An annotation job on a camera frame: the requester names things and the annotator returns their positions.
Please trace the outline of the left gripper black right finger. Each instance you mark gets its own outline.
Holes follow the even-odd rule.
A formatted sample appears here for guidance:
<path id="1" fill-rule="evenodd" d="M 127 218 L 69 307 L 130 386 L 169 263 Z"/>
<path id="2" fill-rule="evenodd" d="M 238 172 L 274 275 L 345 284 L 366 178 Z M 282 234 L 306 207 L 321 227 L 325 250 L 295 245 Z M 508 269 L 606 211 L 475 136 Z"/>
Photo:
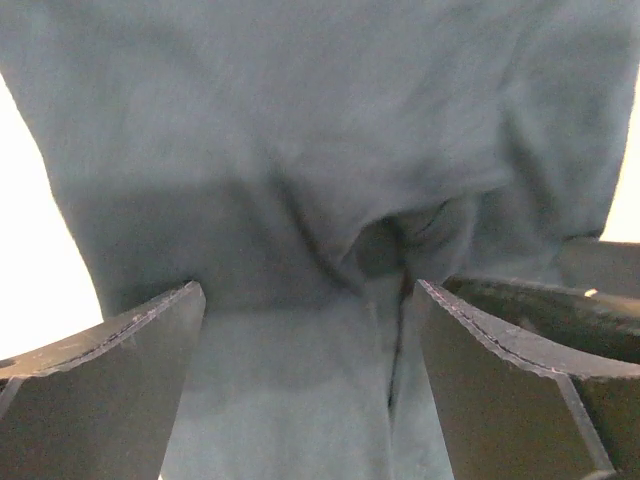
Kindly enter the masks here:
<path id="1" fill-rule="evenodd" d="M 458 479 L 635 479 L 639 362 L 548 340 L 425 281 L 412 308 Z"/>

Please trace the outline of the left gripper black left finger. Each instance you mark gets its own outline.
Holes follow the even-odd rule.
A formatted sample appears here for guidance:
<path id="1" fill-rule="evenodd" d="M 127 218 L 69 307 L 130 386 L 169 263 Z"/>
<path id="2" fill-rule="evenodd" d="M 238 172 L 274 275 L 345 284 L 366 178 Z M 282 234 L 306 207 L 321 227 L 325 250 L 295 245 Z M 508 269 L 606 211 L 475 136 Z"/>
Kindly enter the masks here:
<path id="1" fill-rule="evenodd" d="M 2 478 L 158 478 L 205 305 L 189 282 L 2 360 Z"/>

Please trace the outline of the black t shirt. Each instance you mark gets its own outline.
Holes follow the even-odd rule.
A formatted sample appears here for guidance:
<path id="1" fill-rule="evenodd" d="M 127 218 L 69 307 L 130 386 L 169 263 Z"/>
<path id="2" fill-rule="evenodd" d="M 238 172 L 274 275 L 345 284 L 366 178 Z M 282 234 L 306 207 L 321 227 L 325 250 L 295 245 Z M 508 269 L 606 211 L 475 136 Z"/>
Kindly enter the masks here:
<path id="1" fill-rule="evenodd" d="M 635 1 L 5 1 L 105 313 L 207 298 L 166 479 L 448 479 L 404 304 L 604 230 Z"/>

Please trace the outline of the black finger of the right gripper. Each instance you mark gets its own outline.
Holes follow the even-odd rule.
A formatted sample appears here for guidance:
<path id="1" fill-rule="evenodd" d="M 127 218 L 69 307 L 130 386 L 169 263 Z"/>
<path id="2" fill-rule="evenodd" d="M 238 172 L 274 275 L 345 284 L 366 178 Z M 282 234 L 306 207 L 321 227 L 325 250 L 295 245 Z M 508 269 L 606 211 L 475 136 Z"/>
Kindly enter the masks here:
<path id="1" fill-rule="evenodd" d="M 474 307 L 548 340 L 639 362 L 639 245 L 571 240 L 557 257 L 565 286 L 454 277 L 444 288 Z"/>

